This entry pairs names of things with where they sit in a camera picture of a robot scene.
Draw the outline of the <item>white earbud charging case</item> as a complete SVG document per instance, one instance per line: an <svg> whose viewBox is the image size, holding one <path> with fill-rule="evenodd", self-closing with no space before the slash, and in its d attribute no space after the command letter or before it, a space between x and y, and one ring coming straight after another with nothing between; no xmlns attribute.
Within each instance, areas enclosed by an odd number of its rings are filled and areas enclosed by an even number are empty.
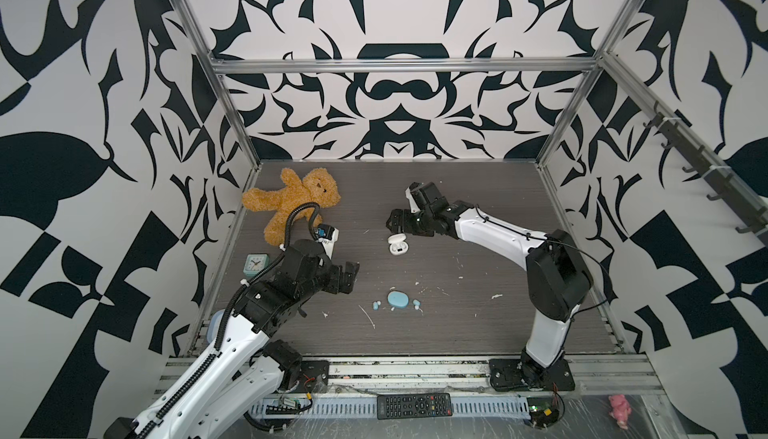
<svg viewBox="0 0 768 439"><path fill-rule="evenodd" d="M406 241L407 236L404 233L392 234L387 238L389 252L394 256L400 256L408 252L409 245Z"/></svg>

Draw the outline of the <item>blue earbud charging case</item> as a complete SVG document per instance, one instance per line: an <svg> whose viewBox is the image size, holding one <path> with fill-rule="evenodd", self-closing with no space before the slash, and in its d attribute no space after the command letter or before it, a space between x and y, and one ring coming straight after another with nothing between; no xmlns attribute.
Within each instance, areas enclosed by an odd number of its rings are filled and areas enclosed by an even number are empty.
<svg viewBox="0 0 768 439"><path fill-rule="evenodd" d="M387 295L387 302L392 308L402 309L410 304L410 298L404 292L392 290Z"/></svg>

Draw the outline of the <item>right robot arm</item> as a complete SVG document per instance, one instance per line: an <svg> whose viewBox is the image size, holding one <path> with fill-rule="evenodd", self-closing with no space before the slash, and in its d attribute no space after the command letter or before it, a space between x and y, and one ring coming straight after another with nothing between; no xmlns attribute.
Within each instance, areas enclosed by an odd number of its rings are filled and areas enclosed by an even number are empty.
<svg viewBox="0 0 768 439"><path fill-rule="evenodd" d="M546 370L564 354L573 316L593 287L594 279L571 236L557 229L545 234L513 225L457 201L443 208L394 209L386 221L394 235L445 235L488 249L526 273L535 308L522 359Z"/></svg>

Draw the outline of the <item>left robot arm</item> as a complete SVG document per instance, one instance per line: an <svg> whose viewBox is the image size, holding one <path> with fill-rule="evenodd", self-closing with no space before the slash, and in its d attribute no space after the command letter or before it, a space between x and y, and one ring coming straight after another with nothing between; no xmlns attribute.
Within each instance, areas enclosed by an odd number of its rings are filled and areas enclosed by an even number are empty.
<svg viewBox="0 0 768 439"><path fill-rule="evenodd" d="M360 265L332 261L330 241L288 246L227 304L215 338L164 394L107 438L218 438L266 396L299 381L302 356L277 330L315 294L349 294Z"/></svg>

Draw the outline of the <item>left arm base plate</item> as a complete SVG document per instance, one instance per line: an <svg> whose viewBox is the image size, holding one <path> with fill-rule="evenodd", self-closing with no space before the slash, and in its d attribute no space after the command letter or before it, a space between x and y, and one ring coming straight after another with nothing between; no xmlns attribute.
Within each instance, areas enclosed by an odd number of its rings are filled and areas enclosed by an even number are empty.
<svg viewBox="0 0 768 439"><path fill-rule="evenodd" d="M305 360L301 364L297 393L320 393L328 386L330 362L327 360Z"/></svg>

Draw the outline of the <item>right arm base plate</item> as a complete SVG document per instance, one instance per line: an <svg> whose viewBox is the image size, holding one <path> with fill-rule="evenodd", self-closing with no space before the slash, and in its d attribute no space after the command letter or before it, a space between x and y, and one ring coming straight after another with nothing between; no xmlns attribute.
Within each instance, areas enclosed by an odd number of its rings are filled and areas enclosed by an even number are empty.
<svg viewBox="0 0 768 439"><path fill-rule="evenodd" d="M576 383L568 361L559 357L543 367L527 355L519 359L491 359L490 386L497 392L558 391L572 392Z"/></svg>

